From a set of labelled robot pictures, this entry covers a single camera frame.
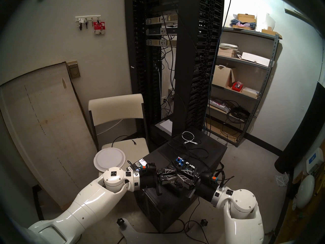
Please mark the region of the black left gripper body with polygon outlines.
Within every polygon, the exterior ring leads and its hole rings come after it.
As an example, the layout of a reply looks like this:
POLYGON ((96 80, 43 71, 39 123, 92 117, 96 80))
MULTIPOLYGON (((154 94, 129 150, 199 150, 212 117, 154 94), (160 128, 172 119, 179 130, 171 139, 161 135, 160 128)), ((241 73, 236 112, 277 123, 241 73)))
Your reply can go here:
POLYGON ((140 170, 140 189, 143 189, 142 196, 148 188, 155 188, 157 196, 162 195, 159 171, 140 170))

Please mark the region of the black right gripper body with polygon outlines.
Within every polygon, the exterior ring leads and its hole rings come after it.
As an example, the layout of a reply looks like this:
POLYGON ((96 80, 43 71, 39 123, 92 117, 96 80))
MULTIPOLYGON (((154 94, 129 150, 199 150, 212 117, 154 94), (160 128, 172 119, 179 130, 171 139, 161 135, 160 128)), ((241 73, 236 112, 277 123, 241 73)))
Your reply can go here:
POLYGON ((203 171, 196 181, 195 187, 188 192, 188 198, 196 195, 204 200, 211 202, 218 187, 218 178, 212 172, 203 171))

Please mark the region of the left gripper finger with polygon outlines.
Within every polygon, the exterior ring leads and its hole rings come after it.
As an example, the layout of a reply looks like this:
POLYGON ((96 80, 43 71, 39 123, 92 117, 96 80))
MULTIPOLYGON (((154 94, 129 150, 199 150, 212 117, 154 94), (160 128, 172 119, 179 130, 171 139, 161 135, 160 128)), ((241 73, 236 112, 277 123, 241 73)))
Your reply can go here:
POLYGON ((160 185, 170 184, 177 180, 177 175, 160 175, 160 185))
POLYGON ((169 168, 160 168, 159 177, 166 177, 166 178, 177 177, 177 171, 169 168))

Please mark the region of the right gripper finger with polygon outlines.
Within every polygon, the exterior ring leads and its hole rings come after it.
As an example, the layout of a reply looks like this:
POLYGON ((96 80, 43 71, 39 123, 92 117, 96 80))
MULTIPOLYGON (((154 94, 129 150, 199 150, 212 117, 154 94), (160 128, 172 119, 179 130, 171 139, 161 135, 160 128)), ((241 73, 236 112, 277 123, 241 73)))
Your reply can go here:
POLYGON ((178 175, 178 181, 188 190, 192 190, 195 187, 197 179, 188 179, 185 176, 178 175))
POLYGON ((197 169, 194 170, 178 170, 178 175, 185 176, 188 179, 198 179, 200 177, 197 169))

